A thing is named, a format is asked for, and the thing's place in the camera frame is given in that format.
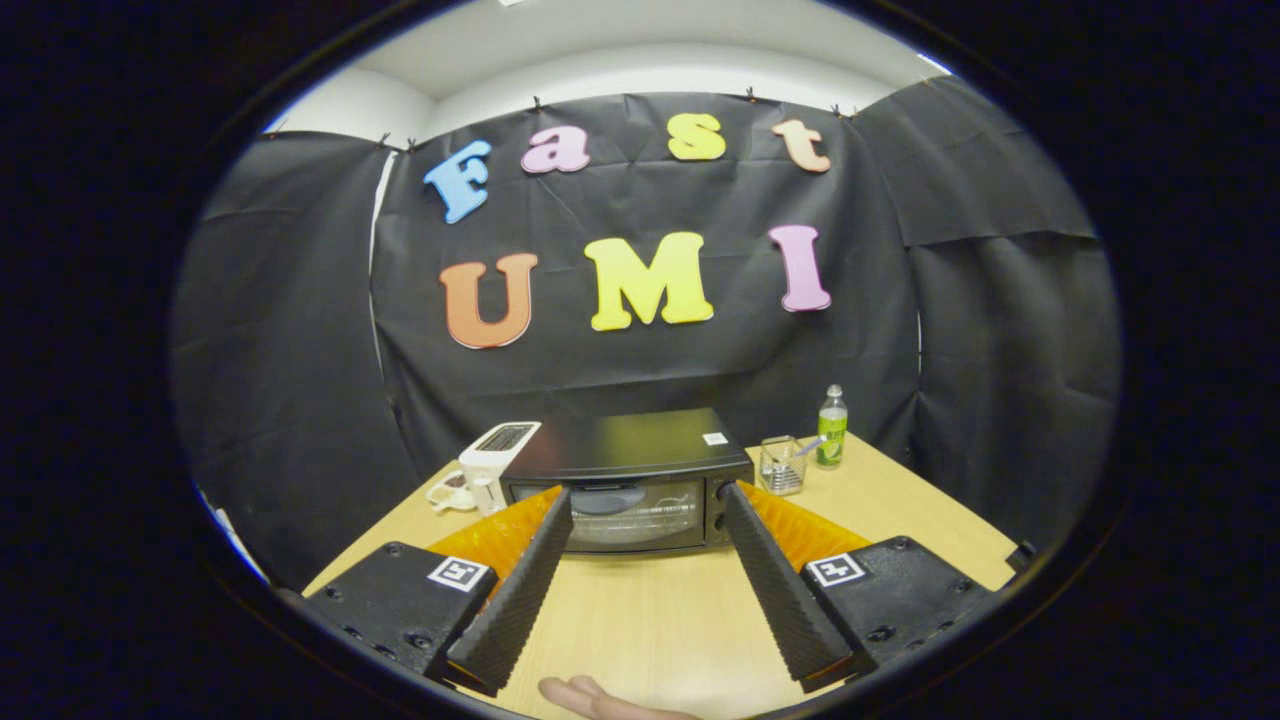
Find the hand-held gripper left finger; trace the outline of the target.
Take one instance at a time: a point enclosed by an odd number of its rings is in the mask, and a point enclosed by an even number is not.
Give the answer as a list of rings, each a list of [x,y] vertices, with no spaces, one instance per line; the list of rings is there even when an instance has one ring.
[[[419,676],[493,697],[509,682],[572,528],[570,497],[552,487],[426,548],[389,541],[303,603]]]

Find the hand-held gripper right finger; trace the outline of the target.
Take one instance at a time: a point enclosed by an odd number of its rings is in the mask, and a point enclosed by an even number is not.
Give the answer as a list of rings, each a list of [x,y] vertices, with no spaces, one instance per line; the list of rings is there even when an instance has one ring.
[[[850,683],[968,623],[993,594],[908,536],[872,543],[740,480],[723,524],[788,675]]]

